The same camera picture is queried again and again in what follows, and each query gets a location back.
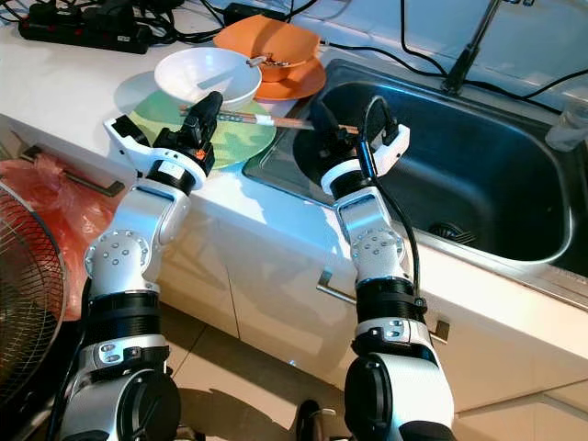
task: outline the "white countertop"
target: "white countertop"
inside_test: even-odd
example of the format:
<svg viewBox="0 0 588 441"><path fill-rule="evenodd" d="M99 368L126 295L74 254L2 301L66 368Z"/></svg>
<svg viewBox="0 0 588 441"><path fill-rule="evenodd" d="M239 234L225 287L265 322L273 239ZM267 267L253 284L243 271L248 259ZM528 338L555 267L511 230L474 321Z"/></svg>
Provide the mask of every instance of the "white countertop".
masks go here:
<svg viewBox="0 0 588 441"><path fill-rule="evenodd" d="M194 10L176 14L179 27L192 31L215 28L208 13L190 7ZM0 118L7 118L25 141L58 148L82 168L100 164L99 168L106 168L129 183L134 173L111 146L102 121L130 113L155 91L155 65L167 54L185 47L175 43L150 48L145 55L134 55L26 41L15 27L0 28ZM323 62L336 53L340 54L328 50L323 54ZM417 80L390 62L363 62ZM466 95L532 118L554 119L541 110L488 97L480 91L468 91ZM263 103L276 116L285 115L292 104ZM325 253L347 250L330 209L258 184L243 176L242 166L213 172L205 187L192 195L194 205L212 216L222 215L225 220L251 228L286 234ZM268 217L268 211L284 214ZM324 234L325 228L333 229L335 234ZM430 304L467 309L480 323L501 323L588 360L588 343L582 337L588 329L588 313L426 246L419 248L422 287ZM562 338L574 335L577 338Z"/></svg>

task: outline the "floor tile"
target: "floor tile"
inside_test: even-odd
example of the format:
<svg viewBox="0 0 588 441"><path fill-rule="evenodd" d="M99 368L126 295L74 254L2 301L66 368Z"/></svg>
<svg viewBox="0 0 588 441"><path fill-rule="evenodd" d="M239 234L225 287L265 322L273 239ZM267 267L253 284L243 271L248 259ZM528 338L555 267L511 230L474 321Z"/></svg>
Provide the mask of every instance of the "floor tile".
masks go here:
<svg viewBox="0 0 588 441"><path fill-rule="evenodd" d="M206 324L164 303L160 306L162 334L171 349L167 365L174 370L175 376Z"/></svg>
<svg viewBox="0 0 588 441"><path fill-rule="evenodd" d="M214 328L207 328L177 371L182 420L227 441L289 440L297 406L312 398L333 408L329 435L346 435L343 393Z"/></svg>

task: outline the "kitchen sink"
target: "kitchen sink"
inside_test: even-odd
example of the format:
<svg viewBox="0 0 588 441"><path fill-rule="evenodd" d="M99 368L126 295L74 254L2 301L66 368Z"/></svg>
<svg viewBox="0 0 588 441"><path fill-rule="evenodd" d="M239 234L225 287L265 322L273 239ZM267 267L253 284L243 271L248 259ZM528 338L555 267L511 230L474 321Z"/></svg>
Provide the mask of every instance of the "kitchen sink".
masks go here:
<svg viewBox="0 0 588 441"><path fill-rule="evenodd" d="M542 122L351 62L332 61L327 78L314 99L322 99L339 123L360 125L369 99L381 95L411 129L408 151L381 179L409 214L419 242L510 277L535 280L550 266L577 280L588 277L582 149L555 152L544 143L548 125ZM307 118L309 108L309 101L299 102L289 116ZM284 130L243 171L329 206L332 198L308 178L316 181L309 164L318 146L312 131ZM529 277L523 281L533 284ZM583 293L585 285L572 291Z"/></svg>

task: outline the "green plate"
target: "green plate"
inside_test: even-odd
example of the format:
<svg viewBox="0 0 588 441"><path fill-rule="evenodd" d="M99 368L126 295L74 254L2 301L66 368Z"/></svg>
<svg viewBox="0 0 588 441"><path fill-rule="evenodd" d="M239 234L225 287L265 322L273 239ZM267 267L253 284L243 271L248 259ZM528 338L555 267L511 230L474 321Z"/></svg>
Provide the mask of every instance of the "green plate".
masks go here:
<svg viewBox="0 0 588 441"><path fill-rule="evenodd" d="M239 111L268 115L266 110L252 101ZM143 131L153 145L162 128L176 131L182 127L177 103L161 90L147 96L130 113L129 118ZM219 121L212 136L214 169L246 161L265 149L276 135L274 126L258 126L238 122Z"/></svg>

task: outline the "wall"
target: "wall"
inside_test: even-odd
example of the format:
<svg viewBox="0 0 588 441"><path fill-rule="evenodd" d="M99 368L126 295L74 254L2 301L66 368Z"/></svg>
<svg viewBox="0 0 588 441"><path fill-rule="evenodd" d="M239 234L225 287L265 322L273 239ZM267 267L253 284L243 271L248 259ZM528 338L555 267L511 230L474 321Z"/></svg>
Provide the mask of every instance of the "wall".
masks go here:
<svg viewBox="0 0 588 441"><path fill-rule="evenodd" d="M229 0L215 0L224 7ZM241 0L288 9L289 0ZM301 6L306 0L295 0ZM406 0L406 39L449 69L470 40L487 0ZM319 0L294 23L344 44L372 44L394 50L415 66L429 68L400 48L399 0ZM553 79L588 67L588 0L536 0L531 7L502 3L482 42L469 79L492 81L514 92L532 91ZM555 91L588 99L588 76ZM544 96L546 102L560 101Z"/></svg>

